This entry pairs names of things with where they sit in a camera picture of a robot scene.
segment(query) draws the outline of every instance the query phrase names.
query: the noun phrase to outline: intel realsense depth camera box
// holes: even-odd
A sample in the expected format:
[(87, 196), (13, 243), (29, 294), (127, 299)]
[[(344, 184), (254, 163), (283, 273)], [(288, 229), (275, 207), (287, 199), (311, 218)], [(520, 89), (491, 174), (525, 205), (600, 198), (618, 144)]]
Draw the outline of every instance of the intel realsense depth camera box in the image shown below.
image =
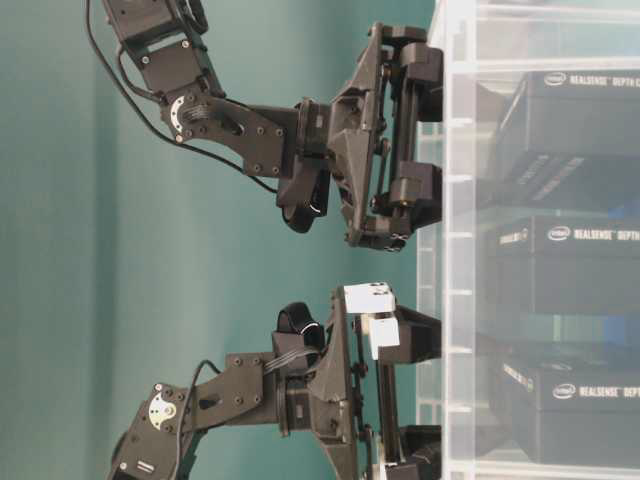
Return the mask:
[(637, 197), (639, 111), (639, 71), (525, 75), (496, 132), (496, 199), (607, 211)]
[(640, 313), (640, 220), (534, 216), (489, 234), (498, 311)]
[(613, 344), (513, 347), (497, 374), (508, 428), (531, 460), (639, 467), (640, 355)]

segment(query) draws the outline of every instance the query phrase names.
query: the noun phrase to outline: black robotic arm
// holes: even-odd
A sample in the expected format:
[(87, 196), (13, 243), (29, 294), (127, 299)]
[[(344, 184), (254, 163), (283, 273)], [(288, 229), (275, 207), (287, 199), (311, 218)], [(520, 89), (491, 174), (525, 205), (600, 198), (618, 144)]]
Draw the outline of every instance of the black robotic arm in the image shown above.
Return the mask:
[[(386, 296), (388, 307), (362, 313), (357, 299), (349, 298), (361, 293), (340, 287), (331, 296), (326, 332), (304, 304), (292, 304), (279, 315), (271, 352), (228, 355), (223, 372), (197, 386), (194, 378), (191, 388), (156, 384), (117, 445), (108, 480), (186, 479), (197, 445), (208, 430), (222, 425), (258, 424), (278, 425), (283, 436), (294, 431), (312, 432), (338, 480), (361, 478), (358, 442), (367, 450), (367, 465), (362, 472), (365, 479), (376, 478), (382, 471), (379, 469), (391, 480), (439, 479), (440, 429), (398, 427), (394, 365), (439, 358), (440, 323), (396, 307), (386, 285), (358, 288), (377, 296), (368, 304)], [(357, 345), (353, 364), (347, 328), (350, 315)], [(362, 414), (360, 386), (367, 375), (363, 331), (373, 339), (376, 324), (385, 322), (397, 325), (397, 336), (391, 342), (372, 343), (377, 351), (383, 445), (374, 474), (375, 435)]]
[[(246, 175), (277, 178), (276, 204), (293, 230), (307, 232), (326, 215), (331, 178), (351, 246), (398, 251), (416, 229), (441, 219), (441, 171), (414, 158), (418, 122), (442, 119), (442, 52), (427, 45), (424, 30), (373, 25), (354, 76), (329, 104), (250, 106), (227, 98), (218, 80), (201, 37), (208, 22), (200, 0), (103, 3), (129, 90), (159, 105), (175, 144), (220, 143), (242, 158)], [(146, 88), (127, 77), (124, 53)], [(384, 138), (388, 90), (391, 141)]]

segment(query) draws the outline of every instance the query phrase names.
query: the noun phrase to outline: transparent acrylic shelf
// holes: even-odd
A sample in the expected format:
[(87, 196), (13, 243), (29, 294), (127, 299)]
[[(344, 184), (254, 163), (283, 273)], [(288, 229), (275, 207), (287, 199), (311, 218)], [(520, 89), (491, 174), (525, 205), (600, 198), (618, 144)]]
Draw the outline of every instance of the transparent acrylic shelf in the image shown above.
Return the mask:
[[(607, 383), (606, 368), (625, 372), (621, 385), (640, 385), (640, 367), (637, 374), (634, 370), (640, 360), (628, 360), (640, 354), (637, 296), (616, 297), (630, 291), (625, 285), (640, 284), (635, 273), (640, 263), (637, 269), (631, 263), (636, 257), (640, 262), (640, 243), (637, 253), (625, 246), (607, 257), (567, 247), (549, 258), (545, 249), (552, 246), (544, 244), (569, 238), (563, 235), (578, 239), (574, 230), (582, 232), (584, 222), (621, 222), (602, 229), (637, 229), (640, 238), (640, 188), (624, 202), (616, 196), (626, 178), (640, 178), (640, 171), (625, 178), (623, 162), (629, 161), (629, 172), (640, 163), (632, 127), (634, 112), (640, 111), (634, 88), (640, 87), (639, 27), (637, 0), (440, 0), (437, 5), (430, 44), (445, 53), (445, 121), (421, 131), (419, 154), (443, 167), (444, 219), (439, 230), (419, 232), (417, 295), (418, 308), (443, 321), (443, 359), (418, 368), (416, 415), (429, 422), (441, 412), (444, 480), (640, 479), (640, 456), (634, 453), (640, 443), (640, 399), (637, 407), (629, 400), (621, 410), (603, 403), (605, 397), (593, 406), (553, 404), (583, 395), (578, 380), (571, 380), (578, 386), (559, 380), (574, 378), (558, 363), (562, 355), (578, 362), (571, 363), (571, 371), (595, 375), (600, 380), (593, 385), (605, 385), (602, 389), (624, 388)], [(562, 80), (556, 83), (553, 74)], [(607, 80), (598, 85), (589, 83), (589, 76)], [(631, 85), (618, 83), (628, 79)], [(580, 90), (590, 85), (606, 88)], [(629, 153), (618, 153), (625, 147)], [(596, 164), (593, 175), (571, 177), (567, 165), (598, 159), (608, 169)], [(616, 169), (619, 177), (608, 176)], [(548, 177), (530, 185), (536, 175)], [(600, 178), (602, 184), (594, 180)], [(553, 193), (558, 185), (564, 196), (538, 201), (541, 192)], [(527, 189), (535, 188), (541, 190), (527, 196)], [(582, 204), (582, 197), (596, 196), (604, 207)], [(540, 226), (544, 222), (553, 222), (553, 228), (547, 232)], [(517, 242), (531, 243), (503, 253), (504, 245)], [(579, 255), (586, 256), (579, 260)], [(614, 275), (619, 272), (627, 272), (629, 281)], [(586, 282), (591, 290), (580, 287), (599, 276), (602, 283)], [(607, 284), (611, 293), (603, 295)], [(576, 353), (574, 344), (585, 351)], [(536, 349), (542, 353), (531, 353)], [(624, 369), (601, 350), (618, 352), (616, 358), (627, 362)], [(531, 360), (532, 355), (542, 360)], [(521, 370), (512, 362), (520, 362)], [(556, 387), (555, 400), (547, 398)], [(591, 433), (581, 434), (582, 425)], [(593, 439), (598, 434), (604, 438), (600, 442)]]

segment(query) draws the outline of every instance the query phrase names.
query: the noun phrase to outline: intel logo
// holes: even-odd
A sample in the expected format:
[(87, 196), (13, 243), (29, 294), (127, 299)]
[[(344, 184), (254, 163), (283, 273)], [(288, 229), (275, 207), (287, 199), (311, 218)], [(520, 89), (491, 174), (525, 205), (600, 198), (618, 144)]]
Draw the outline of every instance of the intel logo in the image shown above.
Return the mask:
[(567, 81), (567, 74), (562, 72), (548, 73), (544, 77), (544, 83), (550, 87), (559, 87)]
[(558, 400), (569, 400), (570, 398), (574, 397), (577, 391), (578, 389), (575, 385), (572, 385), (571, 383), (565, 383), (562, 385), (558, 385), (553, 389), (553, 396)]
[(549, 230), (547, 237), (549, 240), (553, 242), (564, 242), (571, 236), (571, 229), (569, 227), (565, 227), (564, 225), (553, 227)]

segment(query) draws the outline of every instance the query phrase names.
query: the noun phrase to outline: green background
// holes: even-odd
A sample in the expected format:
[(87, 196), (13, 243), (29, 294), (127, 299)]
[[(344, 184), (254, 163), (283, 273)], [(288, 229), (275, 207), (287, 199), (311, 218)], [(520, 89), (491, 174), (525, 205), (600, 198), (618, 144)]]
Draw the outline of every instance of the green background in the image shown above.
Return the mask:
[[(0, 7), (2, 479), (104, 478), (153, 383), (186, 384), (205, 357), (269, 350), (291, 301), (324, 321), (332, 288), (384, 280), (414, 304), (414, 244), (399, 255), (349, 249), (335, 191), (329, 217), (299, 236), (253, 183), (152, 138), (90, 53), (82, 3)], [(424, 0), (204, 3), (227, 93), (282, 106), (330, 100), (375, 20), (426, 26), (432, 10)], [(398, 390), (411, 422), (413, 369), (401, 369)], [(311, 435), (280, 440), (274, 426), (213, 431), (199, 454), (196, 480), (332, 477)]]

